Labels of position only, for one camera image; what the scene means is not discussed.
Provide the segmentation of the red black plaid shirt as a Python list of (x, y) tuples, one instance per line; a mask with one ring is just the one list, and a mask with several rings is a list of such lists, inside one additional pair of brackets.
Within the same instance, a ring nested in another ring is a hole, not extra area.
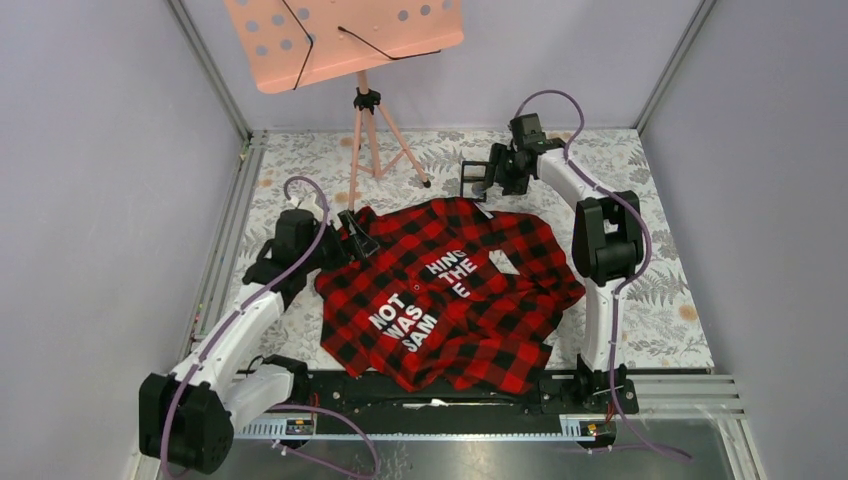
[(585, 294), (546, 222), (460, 197), (354, 219), (377, 250), (315, 281), (321, 346), (349, 375), (375, 370), (409, 392), (533, 386)]

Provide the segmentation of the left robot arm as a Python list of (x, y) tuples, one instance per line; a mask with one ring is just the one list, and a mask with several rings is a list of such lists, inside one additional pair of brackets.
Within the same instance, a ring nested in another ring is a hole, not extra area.
[(293, 413), (275, 441), (285, 450), (317, 431), (317, 405), (302, 361), (271, 355), (241, 378), (249, 351), (305, 288), (308, 275), (346, 266), (363, 251), (361, 231), (344, 240), (328, 211), (283, 211), (242, 278), (232, 307), (188, 356), (167, 374), (150, 374), (139, 389), (139, 449), (203, 474), (217, 471), (237, 434), (263, 414)]

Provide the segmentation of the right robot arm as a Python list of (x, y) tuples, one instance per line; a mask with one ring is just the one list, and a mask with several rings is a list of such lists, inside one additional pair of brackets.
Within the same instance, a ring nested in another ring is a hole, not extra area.
[(535, 114), (510, 121), (512, 139), (492, 146), (479, 175), (461, 175), (480, 201), (498, 185), (505, 195), (523, 195), (531, 180), (551, 187), (574, 211), (571, 254), (586, 281), (586, 328), (569, 394), (589, 412), (623, 414), (623, 401), (633, 398), (627, 368), (616, 361), (620, 339), (621, 295), (647, 265), (645, 227), (638, 196), (615, 192), (569, 157), (569, 144), (550, 138)]

